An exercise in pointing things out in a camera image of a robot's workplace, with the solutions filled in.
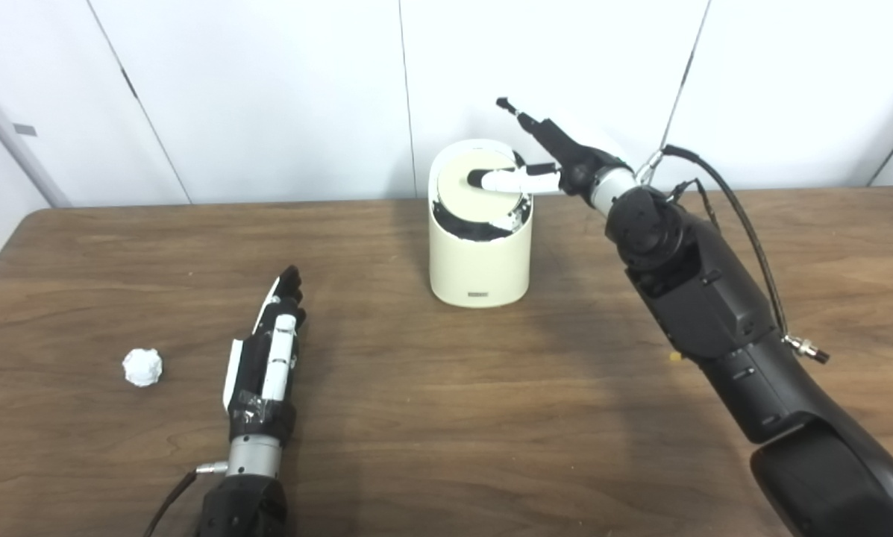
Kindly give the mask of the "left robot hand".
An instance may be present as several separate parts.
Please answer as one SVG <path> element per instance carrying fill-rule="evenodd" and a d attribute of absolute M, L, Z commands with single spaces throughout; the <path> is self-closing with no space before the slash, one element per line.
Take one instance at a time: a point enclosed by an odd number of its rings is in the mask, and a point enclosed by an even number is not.
<path fill-rule="evenodd" d="M 290 265 L 270 286 L 251 334 L 232 341 L 222 389 L 231 441 L 269 436 L 283 448 L 292 438 L 294 369 L 307 319 L 302 300 L 301 273 Z"/>

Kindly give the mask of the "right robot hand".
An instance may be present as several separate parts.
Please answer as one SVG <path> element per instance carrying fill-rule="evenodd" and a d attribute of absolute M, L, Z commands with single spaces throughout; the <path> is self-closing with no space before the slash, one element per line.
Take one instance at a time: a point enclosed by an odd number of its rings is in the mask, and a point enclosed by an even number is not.
<path fill-rule="evenodd" d="M 623 159 L 603 148 L 602 136 L 569 133 L 552 118 L 536 119 L 515 106 L 507 96 L 496 105 L 511 113 L 524 132 L 552 157 L 551 163 L 520 163 L 507 168 L 480 168 L 466 177 L 469 186 L 488 192 L 539 195 L 562 192 L 582 198 L 589 207 L 609 216 L 611 207 L 642 183 Z"/>

